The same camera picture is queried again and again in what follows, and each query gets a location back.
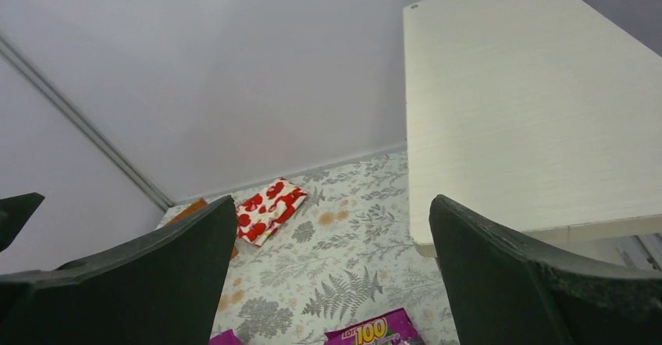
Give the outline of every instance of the floral patterned floor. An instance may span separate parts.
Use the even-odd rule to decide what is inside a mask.
[[[459,344],[436,263],[409,237],[406,152],[290,181],[308,198],[262,248],[237,241],[213,336],[234,329],[247,345],[322,344],[326,331],[404,307],[427,344]]]

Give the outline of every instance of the white table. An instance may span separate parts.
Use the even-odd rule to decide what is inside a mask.
[[[662,232],[662,58],[581,0],[404,9],[410,231],[444,194],[551,243]]]

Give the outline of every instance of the red and white package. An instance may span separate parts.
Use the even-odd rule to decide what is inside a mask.
[[[308,193],[283,177],[237,207],[237,237],[260,247],[304,201]]]

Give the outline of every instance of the orange object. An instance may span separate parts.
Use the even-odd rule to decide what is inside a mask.
[[[204,206],[207,205],[207,201],[205,201],[204,198],[200,198],[197,201],[193,202],[188,206],[187,208],[184,209],[184,211],[180,212],[175,216],[174,218],[170,219],[169,222],[167,222],[165,225],[169,226],[171,224],[174,224],[176,222],[179,222],[181,219],[187,217],[188,215],[196,212],[197,210],[203,208]],[[234,257],[239,254],[239,251],[237,250],[237,247],[235,246],[234,249],[232,249],[232,256],[230,257],[230,260],[232,260]]]

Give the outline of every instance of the purple wrapper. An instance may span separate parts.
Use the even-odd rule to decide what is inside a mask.
[[[325,335],[325,345],[425,345],[403,308]]]
[[[242,345],[241,341],[234,336],[234,331],[228,329],[218,336],[214,336],[209,340],[209,345]]]

